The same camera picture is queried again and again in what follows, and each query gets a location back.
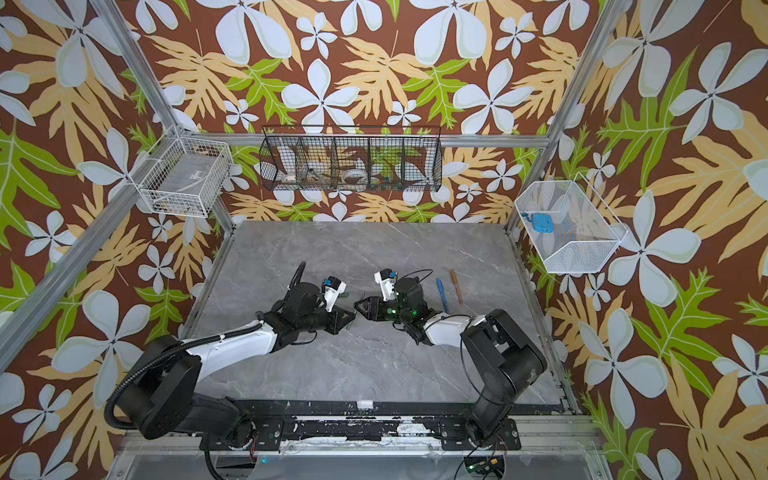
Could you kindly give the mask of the brown pen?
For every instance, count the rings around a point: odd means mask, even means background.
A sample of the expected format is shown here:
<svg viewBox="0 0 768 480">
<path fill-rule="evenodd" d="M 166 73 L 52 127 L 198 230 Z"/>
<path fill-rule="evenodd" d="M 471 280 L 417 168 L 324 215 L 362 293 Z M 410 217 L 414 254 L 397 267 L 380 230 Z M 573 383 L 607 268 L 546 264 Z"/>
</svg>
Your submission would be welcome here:
<svg viewBox="0 0 768 480">
<path fill-rule="evenodd" d="M 451 277 L 451 281 L 452 281 L 452 284 L 453 284 L 455 292 L 456 292 L 456 296 L 457 296 L 458 302 L 459 302 L 459 304 L 463 304 L 464 300 L 463 300 L 463 295 L 462 295 L 462 291 L 461 291 L 461 287 L 460 287 L 460 282 L 459 282 L 459 279 L 458 279 L 457 272 L 454 269 L 450 270 L 450 277 Z"/>
</svg>

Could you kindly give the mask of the blue pen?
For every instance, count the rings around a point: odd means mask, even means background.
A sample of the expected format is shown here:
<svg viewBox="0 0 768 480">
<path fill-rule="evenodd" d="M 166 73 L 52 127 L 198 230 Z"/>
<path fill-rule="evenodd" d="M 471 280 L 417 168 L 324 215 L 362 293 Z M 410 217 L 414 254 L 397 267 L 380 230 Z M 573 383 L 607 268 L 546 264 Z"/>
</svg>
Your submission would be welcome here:
<svg viewBox="0 0 768 480">
<path fill-rule="evenodd" d="M 450 310 L 449 310 L 449 305 L 448 305 L 448 301 L 447 301 L 445 286 L 444 286 L 444 283 L 442 282 L 442 280 L 440 278 L 436 279 L 436 287 L 437 287 L 437 290 L 438 290 L 438 293 L 439 293 L 439 297 L 440 297 L 440 300 L 441 300 L 443 311 L 446 314 L 448 314 L 450 312 Z"/>
</svg>

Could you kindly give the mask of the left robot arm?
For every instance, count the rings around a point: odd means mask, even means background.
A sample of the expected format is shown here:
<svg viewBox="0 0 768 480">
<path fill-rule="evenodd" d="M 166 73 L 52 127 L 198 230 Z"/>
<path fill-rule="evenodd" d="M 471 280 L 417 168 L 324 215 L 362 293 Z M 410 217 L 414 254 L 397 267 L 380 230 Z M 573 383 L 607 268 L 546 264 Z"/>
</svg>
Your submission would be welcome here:
<svg viewBox="0 0 768 480">
<path fill-rule="evenodd" d="M 233 399 L 197 392 L 200 380 L 250 358 L 300 345 L 300 336 L 338 334 L 355 317 L 337 300 L 346 290 L 330 276 L 321 284 L 303 281 L 300 264 L 285 296 L 243 327 L 197 339 L 170 335 L 152 341 L 104 406 L 106 423 L 136 430 L 147 439 L 170 433 L 236 436 L 250 419 Z"/>
</svg>

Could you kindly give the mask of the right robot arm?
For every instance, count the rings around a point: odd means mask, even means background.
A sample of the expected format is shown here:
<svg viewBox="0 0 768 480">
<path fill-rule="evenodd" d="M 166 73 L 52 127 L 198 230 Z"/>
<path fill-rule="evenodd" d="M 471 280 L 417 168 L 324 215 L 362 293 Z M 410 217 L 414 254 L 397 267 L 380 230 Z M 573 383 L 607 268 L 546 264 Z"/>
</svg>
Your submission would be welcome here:
<svg viewBox="0 0 768 480">
<path fill-rule="evenodd" d="M 512 405 L 548 368 L 544 354 L 504 310 L 472 317 L 431 308 L 421 280 L 378 277 L 381 294 L 362 298 L 355 310 L 375 322 L 390 322 L 416 343 L 452 346 L 468 355 L 480 384 L 478 399 L 465 421 L 467 435 L 476 446 L 504 435 Z"/>
</svg>

